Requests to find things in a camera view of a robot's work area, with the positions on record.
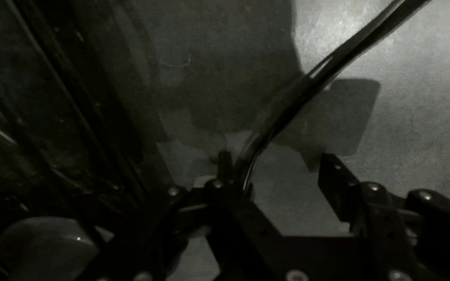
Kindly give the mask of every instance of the wire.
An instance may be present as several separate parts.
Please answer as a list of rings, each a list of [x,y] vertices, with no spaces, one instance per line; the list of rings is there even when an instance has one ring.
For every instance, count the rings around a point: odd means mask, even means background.
[[[267,119],[264,129],[248,140],[234,166],[234,182],[240,184],[244,194],[250,194],[250,180],[259,156],[303,105],[320,93],[346,66],[392,33],[428,2],[430,0],[394,0],[370,23],[298,80],[291,89],[295,93],[293,101],[280,114]]]

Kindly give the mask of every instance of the bolt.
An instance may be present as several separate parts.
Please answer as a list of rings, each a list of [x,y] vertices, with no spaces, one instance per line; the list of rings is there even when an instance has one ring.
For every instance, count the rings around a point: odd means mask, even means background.
[[[372,191],[378,191],[380,189],[380,186],[376,183],[370,183],[368,186]]]
[[[390,281],[413,281],[407,273],[400,270],[390,270],[388,273],[388,279]]]
[[[213,186],[214,186],[214,188],[219,189],[219,188],[223,187],[223,183],[220,180],[214,180]]]
[[[432,196],[428,192],[420,191],[420,196],[421,196],[421,198],[423,198],[425,200],[432,199]]]
[[[133,277],[133,281],[152,281],[152,274],[149,272],[140,272]]]
[[[286,273],[286,281],[309,281],[309,277],[301,270],[289,270]]]
[[[180,191],[176,188],[176,187],[171,187],[168,190],[168,194],[170,194],[170,196],[176,196]]]

